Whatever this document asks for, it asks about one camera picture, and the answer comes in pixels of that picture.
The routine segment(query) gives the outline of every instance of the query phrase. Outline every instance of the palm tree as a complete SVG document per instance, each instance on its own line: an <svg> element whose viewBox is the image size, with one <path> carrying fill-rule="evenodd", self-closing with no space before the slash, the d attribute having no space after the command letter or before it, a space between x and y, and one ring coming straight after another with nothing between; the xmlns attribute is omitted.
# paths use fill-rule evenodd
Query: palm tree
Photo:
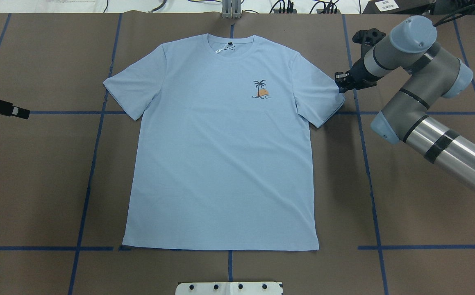
<svg viewBox="0 0 475 295"><path fill-rule="evenodd" d="M259 88L264 88L266 86L266 84L264 84L263 82L266 81L266 80L261 80L261 81L254 81L254 84L256 84L256 88L257 88L257 96L259 96Z"/></svg>

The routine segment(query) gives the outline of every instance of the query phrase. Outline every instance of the white label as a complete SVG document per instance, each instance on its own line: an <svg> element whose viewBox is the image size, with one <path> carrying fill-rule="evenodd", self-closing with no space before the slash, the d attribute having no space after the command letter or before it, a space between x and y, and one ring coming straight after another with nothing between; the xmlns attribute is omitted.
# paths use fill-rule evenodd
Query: white label
<svg viewBox="0 0 475 295"><path fill-rule="evenodd" d="M383 0L375 3L380 11L389 11L399 8L394 0Z"/></svg>

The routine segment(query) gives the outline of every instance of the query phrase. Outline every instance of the light blue joint cap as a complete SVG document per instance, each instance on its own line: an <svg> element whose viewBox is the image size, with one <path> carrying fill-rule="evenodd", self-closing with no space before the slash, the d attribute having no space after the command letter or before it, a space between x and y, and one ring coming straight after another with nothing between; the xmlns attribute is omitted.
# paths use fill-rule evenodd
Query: light blue joint cap
<svg viewBox="0 0 475 295"><path fill-rule="evenodd" d="M370 123L370 128L391 144L400 142L400 138L398 138L381 111L376 115L372 123Z"/></svg>
<svg viewBox="0 0 475 295"><path fill-rule="evenodd" d="M460 92L464 91L465 88L472 82L472 77L474 74L472 73L472 70L469 69L461 60L460 60L460 72L458 73L458 76L456 77L456 80L454 81L454 84L452 84L452 87L442 95L444 98L452 98L455 97L456 95L460 94Z"/></svg>
<svg viewBox="0 0 475 295"><path fill-rule="evenodd" d="M420 53L429 49L436 38L438 31L430 19L414 15L395 26L391 31L391 44L401 52Z"/></svg>

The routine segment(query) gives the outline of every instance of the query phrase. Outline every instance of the metallic tube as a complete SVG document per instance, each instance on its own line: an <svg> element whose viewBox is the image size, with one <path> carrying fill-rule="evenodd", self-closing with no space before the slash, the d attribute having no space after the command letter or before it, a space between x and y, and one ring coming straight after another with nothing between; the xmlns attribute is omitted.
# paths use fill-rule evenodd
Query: metallic tube
<svg viewBox="0 0 475 295"><path fill-rule="evenodd" d="M406 144L475 191L475 144L431 117L417 125Z"/></svg>

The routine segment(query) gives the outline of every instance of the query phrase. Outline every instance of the t-shirt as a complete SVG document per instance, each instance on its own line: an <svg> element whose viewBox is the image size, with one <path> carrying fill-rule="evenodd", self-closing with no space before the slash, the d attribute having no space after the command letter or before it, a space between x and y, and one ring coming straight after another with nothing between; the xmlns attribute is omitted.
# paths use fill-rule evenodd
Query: t-shirt
<svg viewBox="0 0 475 295"><path fill-rule="evenodd" d="M104 85L142 116L124 245L319 248L309 122L344 96L301 54L205 34L159 45Z"/></svg>

